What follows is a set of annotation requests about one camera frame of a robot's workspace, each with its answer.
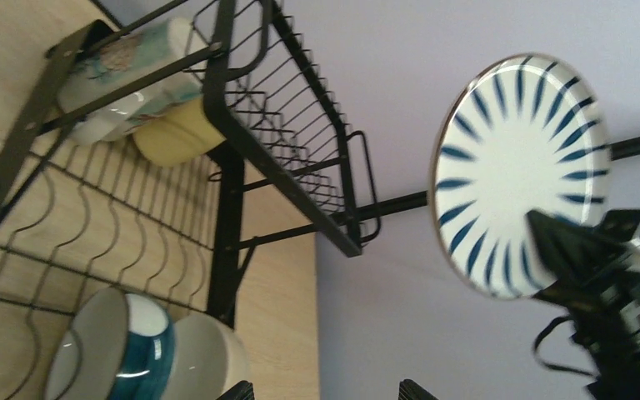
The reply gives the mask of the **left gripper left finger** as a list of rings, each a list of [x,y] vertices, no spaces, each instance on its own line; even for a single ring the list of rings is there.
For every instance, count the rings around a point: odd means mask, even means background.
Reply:
[[[230,387],[217,400],[254,400],[253,384],[249,381],[240,381]]]

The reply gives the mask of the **white ceramic bowl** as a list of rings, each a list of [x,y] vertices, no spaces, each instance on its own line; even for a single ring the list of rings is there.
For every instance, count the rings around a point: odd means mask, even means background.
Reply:
[[[217,399],[241,381],[252,379],[240,337],[204,313],[175,322],[176,353],[163,399]]]

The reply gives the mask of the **small blue rimmed bowl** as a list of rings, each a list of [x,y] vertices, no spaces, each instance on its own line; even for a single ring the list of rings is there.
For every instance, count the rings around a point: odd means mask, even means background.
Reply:
[[[77,312],[57,346],[46,399],[159,399],[172,374],[173,320],[150,297],[105,287]]]

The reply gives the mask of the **beige patterned mug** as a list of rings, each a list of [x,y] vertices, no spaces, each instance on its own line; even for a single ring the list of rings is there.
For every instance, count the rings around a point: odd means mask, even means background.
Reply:
[[[57,96],[65,113],[202,50],[208,43],[182,17],[170,18],[108,44],[79,62]],[[80,145],[112,141],[201,95],[200,74],[176,72],[87,114],[71,138]]]

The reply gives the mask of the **yellow cup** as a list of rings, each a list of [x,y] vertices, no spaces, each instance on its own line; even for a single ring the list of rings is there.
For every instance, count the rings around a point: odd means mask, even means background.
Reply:
[[[203,98],[169,109],[132,134],[139,152],[152,164],[170,168],[208,153],[225,141],[209,122]]]

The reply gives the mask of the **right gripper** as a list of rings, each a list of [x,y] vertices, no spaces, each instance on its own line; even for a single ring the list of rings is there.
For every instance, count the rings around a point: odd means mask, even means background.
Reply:
[[[595,399],[640,399],[640,272],[629,270],[624,234],[633,209],[611,209],[595,227],[566,222],[533,209],[527,226],[537,255],[554,282],[535,299],[561,306],[534,339],[532,355],[546,369],[591,378]],[[570,322],[571,340],[583,348],[596,370],[589,372],[544,360],[543,340]]]

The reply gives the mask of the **blue striped white plate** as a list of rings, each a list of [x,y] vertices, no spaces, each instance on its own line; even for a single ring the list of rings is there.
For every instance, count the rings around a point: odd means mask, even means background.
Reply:
[[[574,67],[538,52],[492,63],[457,95],[432,150],[427,203],[449,267],[499,300],[551,286],[527,215],[594,226],[611,164],[598,97]]]

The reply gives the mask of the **black wire dish rack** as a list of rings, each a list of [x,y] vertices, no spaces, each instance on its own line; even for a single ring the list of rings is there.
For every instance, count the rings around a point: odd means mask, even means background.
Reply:
[[[0,399],[107,399],[149,308],[162,398],[321,396],[317,238],[366,148],[281,1],[0,1]]]

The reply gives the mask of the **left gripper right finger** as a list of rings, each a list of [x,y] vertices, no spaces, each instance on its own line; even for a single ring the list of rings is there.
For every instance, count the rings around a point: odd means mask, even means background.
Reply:
[[[437,400],[428,390],[413,381],[412,379],[403,379],[399,383],[398,400]]]

